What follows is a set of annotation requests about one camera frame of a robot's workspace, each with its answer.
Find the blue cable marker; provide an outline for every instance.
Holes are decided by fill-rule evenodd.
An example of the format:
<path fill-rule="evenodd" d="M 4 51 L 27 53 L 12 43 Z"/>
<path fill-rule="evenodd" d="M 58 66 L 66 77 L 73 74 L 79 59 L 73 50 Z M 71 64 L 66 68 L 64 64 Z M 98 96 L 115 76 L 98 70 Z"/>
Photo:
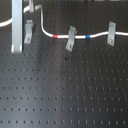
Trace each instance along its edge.
<path fill-rule="evenodd" d="M 85 36 L 85 38 L 86 38 L 86 39 L 89 39 L 89 38 L 90 38 L 90 35 Z"/>

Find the black perforated table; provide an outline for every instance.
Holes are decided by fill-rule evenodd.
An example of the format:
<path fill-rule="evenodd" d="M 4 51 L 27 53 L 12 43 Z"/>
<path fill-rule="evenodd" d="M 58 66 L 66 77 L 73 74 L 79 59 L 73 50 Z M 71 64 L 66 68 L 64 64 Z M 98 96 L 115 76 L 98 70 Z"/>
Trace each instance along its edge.
<path fill-rule="evenodd" d="M 108 30 L 128 32 L 127 2 L 42 2 L 44 28 L 53 34 Z M 0 1 L 0 22 L 11 17 L 11 1 Z M 0 28 L 0 128 L 127 128 L 128 37 L 107 36 L 76 40 L 72 52 L 67 39 L 44 35 L 40 10 L 32 19 L 32 42 L 21 54 L 11 53 L 11 25 Z"/>

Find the metal mount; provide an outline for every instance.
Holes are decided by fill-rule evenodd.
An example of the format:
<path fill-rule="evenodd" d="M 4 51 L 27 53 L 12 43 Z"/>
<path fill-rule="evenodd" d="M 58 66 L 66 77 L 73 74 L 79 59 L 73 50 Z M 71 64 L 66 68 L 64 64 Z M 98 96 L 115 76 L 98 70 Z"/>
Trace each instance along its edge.
<path fill-rule="evenodd" d="M 25 29 L 26 29 L 26 36 L 25 36 L 25 40 L 24 40 L 25 44 L 30 44 L 31 43 L 32 33 L 33 33 L 33 26 L 34 26 L 33 21 L 32 20 L 27 20 L 26 26 L 25 26 Z"/>
<path fill-rule="evenodd" d="M 115 31 L 116 31 L 116 23 L 109 22 L 107 43 L 111 46 L 114 46 Z"/>
<path fill-rule="evenodd" d="M 75 35 L 77 34 L 76 28 L 70 26 L 70 30 L 68 32 L 69 38 L 68 43 L 66 45 L 66 49 L 70 52 L 72 52 L 74 42 L 75 42 Z"/>

